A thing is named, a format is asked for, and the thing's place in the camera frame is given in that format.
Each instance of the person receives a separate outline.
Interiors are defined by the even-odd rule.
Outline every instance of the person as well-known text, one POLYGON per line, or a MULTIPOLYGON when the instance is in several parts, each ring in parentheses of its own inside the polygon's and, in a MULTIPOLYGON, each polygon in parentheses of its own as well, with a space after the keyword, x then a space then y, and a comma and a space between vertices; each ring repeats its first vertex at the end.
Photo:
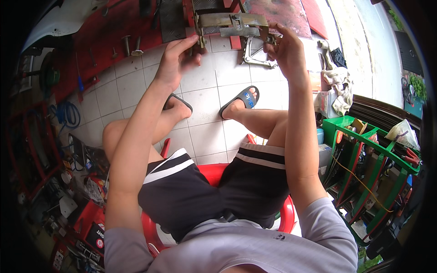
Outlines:
POLYGON ((187 52, 194 35, 168 44, 156 76, 130 119, 103 133, 111 162, 105 215, 106 272, 355 272, 357 245, 318 177, 311 84, 302 42, 276 23, 283 37, 264 52, 288 80, 289 110, 252 109, 261 91, 249 86, 222 107, 266 145, 242 143, 212 187, 185 149, 163 159, 152 144, 191 115, 171 93, 182 72, 200 65, 187 52), (291 194, 302 237, 267 230, 291 194), (155 259, 143 235, 139 205, 178 242, 155 259))

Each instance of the gray t-shirt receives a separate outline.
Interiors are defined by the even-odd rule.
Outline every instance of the gray t-shirt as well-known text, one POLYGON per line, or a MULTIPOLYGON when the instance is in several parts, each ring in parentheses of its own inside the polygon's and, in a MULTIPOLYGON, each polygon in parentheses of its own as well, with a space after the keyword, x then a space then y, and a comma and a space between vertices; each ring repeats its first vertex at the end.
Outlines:
POLYGON ((211 219, 153 260, 144 235, 127 228, 105 232, 106 272, 221 272, 254 264, 266 272, 356 272, 357 245, 329 198, 299 215, 302 237, 265 230, 249 220, 211 219))

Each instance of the black shorts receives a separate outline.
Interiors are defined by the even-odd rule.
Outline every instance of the black shorts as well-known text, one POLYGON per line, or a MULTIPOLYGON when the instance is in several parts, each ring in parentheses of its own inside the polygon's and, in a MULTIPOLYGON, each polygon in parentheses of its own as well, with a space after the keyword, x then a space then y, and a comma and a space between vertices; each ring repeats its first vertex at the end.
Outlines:
POLYGON ((288 195, 284 148, 241 143, 218 187, 209 185, 185 149, 150 163, 138 202, 180 242, 196 225, 221 217, 271 228, 288 195))

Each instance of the foot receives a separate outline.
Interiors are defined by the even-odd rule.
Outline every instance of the foot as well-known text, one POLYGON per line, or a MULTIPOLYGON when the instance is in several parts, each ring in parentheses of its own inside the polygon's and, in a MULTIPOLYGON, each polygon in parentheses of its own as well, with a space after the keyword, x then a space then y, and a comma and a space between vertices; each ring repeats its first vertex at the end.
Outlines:
MULTIPOLYGON (((249 91, 252 92, 253 97, 256 99, 257 93, 255 92, 255 88, 249 88, 249 91)), ((244 106, 244 102, 241 99, 234 100, 223 110, 222 116, 224 119, 232 119, 234 112, 244 108, 246 107, 244 106)))
POLYGON ((174 109, 176 110, 181 118, 188 118, 191 116, 191 110, 182 101, 175 97, 171 97, 167 102, 166 110, 174 109))

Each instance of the blue screwdriver handle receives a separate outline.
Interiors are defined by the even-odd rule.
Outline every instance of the blue screwdriver handle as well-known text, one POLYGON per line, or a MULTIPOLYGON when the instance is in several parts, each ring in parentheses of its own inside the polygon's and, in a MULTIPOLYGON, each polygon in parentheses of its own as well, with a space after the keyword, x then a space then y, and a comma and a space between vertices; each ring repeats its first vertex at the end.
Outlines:
POLYGON ((77 77, 77 81, 79 82, 79 91, 83 92, 83 83, 81 77, 77 77))

